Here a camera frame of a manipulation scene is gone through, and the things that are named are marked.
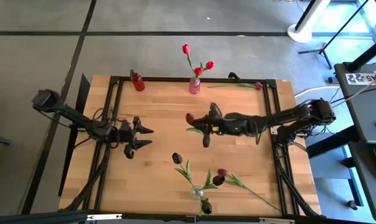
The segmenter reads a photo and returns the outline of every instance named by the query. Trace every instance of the wooden table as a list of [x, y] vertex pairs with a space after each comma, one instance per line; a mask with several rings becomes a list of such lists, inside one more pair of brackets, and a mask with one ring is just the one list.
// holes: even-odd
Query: wooden table
[[[91, 118], [104, 105], [110, 76], [93, 77], [84, 115]], [[153, 143], [136, 152], [134, 159], [127, 159], [124, 145], [112, 149], [101, 211], [146, 214], [190, 214], [199, 211], [199, 201], [190, 196], [188, 181], [174, 170], [172, 154], [179, 153], [190, 160], [192, 180], [203, 185], [207, 170], [212, 176], [217, 169], [227, 169], [238, 176], [244, 184], [280, 208], [274, 161], [272, 158], [270, 132], [265, 131], [259, 145], [254, 138], [246, 136], [211, 136], [209, 148], [203, 148], [202, 135], [186, 131], [186, 113], [196, 118], [209, 112], [210, 102], [218, 104], [223, 114], [266, 115], [262, 91], [236, 85], [207, 88], [219, 83], [201, 83], [198, 95], [188, 92], [188, 83], [146, 82], [146, 89], [137, 92], [131, 82], [124, 82], [121, 94], [119, 119], [132, 121], [141, 118], [145, 127], [153, 134], [138, 135], [139, 139], [150, 139]], [[290, 82], [277, 80], [281, 109], [296, 105]], [[80, 133], [77, 141], [87, 138]], [[296, 142], [304, 145], [304, 140]], [[86, 184], [93, 157], [95, 141], [78, 146], [72, 156], [59, 208], [65, 208]], [[289, 147], [294, 182], [308, 204], [320, 213], [313, 175], [308, 155], [297, 146]], [[95, 186], [90, 208], [95, 199]], [[288, 189], [285, 190], [292, 211]], [[267, 205], [245, 189], [227, 183], [219, 189], [205, 190], [213, 206], [212, 215], [268, 216], [280, 217], [281, 212]]]

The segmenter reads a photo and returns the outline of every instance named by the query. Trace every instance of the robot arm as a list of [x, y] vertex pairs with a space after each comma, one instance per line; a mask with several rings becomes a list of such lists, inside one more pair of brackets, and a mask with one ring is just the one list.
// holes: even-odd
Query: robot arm
[[208, 147], [210, 144], [210, 134], [257, 137], [267, 128], [295, 121], [290, 126], [278, 128], [278, 139], [282, 143], [283, 139], [292, 134], [305, 132], [313, 125], [331, 124], [335, 119], [331, 105], [322, 99], [302, 103], [269, 116], [228, 113], [223, 117], [220, 108], [215, 103], [210, 104], [209, 113], [203, 118], [194, 119], [191, 114], [187, 114], [187, 122], [203, 132], [204, 147]]
[[125, 147], [125, 155], [127, 158], [134, 157], [134, 151], [152, 143], [150, 140], [137, 140], [136, 133], [141, 134], [153, 133], [153, 130], [145, 128], [141, 125], [139, 117], [134, 117], [133, 127], [127, 120], [121, 121], [120, 129], [114, 127], [109, 121], [95, 121], [87, 118], [75, 109], [66, 105], [59, 97], [59, 94], [52, 90], [40, 90], [32, 100], [33, 108], [40, 113], [57, 113], [69, 119], [77, 128], [84, 128], [87, 134], [97, 141], [102, 142], [120, 142], [128, 143]]

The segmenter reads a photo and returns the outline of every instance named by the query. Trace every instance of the concrete floor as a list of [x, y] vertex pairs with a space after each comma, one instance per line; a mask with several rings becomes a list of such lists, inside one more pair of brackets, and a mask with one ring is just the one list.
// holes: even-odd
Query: concrete floor
[[[89, 0], [3, 0], [0, 1], [0, 30], [80, 31], [89, 5]], [[353, 4], [332, 3], [314, 31], [337, 31], [339, 26], [328, 23], [331, 17], [339, 15], [334, 20], [344, 23], [342, 20], [355, 9]], [[88, 30], [285, 32], [301, 14], [295, 2], [279, 0], [234, 3], [103, 0], [97, 2]], [[345, 32], [368, 30], [364, 20], [357, 16]], [[326, 85], [325, 80], [333, 76], [333, 71], [320, 55], [297, 52], [318, 49], [329, 39], [313, 38], [308, 44], [298, 44], [288, 37], [86, 37], [67, 103], [74, 105], [82, 73], [91, 80], [92, 75], [127, 75], [133, 68], [143, 76], [189, 77], [181, 53], [181, 45], [185, 43], [191, 45], [195, 60], [215, 61], [216, 66], [207, 77], [226, 77], [234, 71], [243, 78], [287, 79], [299, 93]], [[0, 135], [12, 140], [10, 147], [0, 145], [0, 215], [19, 212], [48, 127], [49, 120], [31, 108], [31, 99], [39, 89], [60, 91], [77, 41], [77, 36], [0, 36]], [[355, 59], [373, 43], [371, 37], [341, 37], [328, 47], [327, 53], [333, 64], [341, 63]], [[299, 103], [309, 98], [330, 99], [334, 92], [335, 89], [315, 91], [297, 100]], [[336, 108], [336, 114], [338, 120], [331, 131], [339, 131], [352, 123], [346, 106]], [[34, 213], [52, 212], [58, 207], [57, 193], [68, 134], [66, 128], [58, 127], [32, 209]], [[345, 192], [343, 197], [350, 200], [348, 184], [336, 184], [335, 180], [317, 180], [316, 184], [322, 211], [328, 217], [374, 222], [368, 208], [364, 207], [364, 212], [338, 212], [347, 208], [330, 194], [323, 193]]]

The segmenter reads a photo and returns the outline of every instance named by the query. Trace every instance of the dark purple tulip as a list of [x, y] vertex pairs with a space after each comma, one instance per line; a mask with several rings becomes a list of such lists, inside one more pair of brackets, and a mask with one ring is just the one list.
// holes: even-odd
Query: dark purple tulip
[[172, 155], [172, 158], [173, 158], [173, 162], [175, 163], [175, 164], [181, 164], [181, 162], [182, 162], [182, 157], [180, 156], [180, 155], [178, 155], [178, 153], [173, 153], [173, 155]]
[[212, 204], [207, 200], [203, 200], [201, 209], [203, 213], [210, 215], [212, 213]]
[[225, 177], [223, 177], [222, 175], [217, 175], [213, 177], [213, 184], [216, 186], [222, 185], [224, 181], [225, 181]]

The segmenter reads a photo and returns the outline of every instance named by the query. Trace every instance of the glass vase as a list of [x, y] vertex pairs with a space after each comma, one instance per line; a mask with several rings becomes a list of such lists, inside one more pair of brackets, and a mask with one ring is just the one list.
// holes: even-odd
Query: glass vase
[[202, 190], [201, 186], [195, 186], [191, 188], [190, 194], [193, 199], [200, 200], [200, 198], [202, 198], [204, 195], [204, 191]]
[[192, 77], [189, 80], [188, 91], [191, 94], [194, 94], [194, 95], [199, 93], [199, 91], [200, 91], [200, 80], [199, 80], [199, 78], [197, 80], [195, 80], [195, 77]]

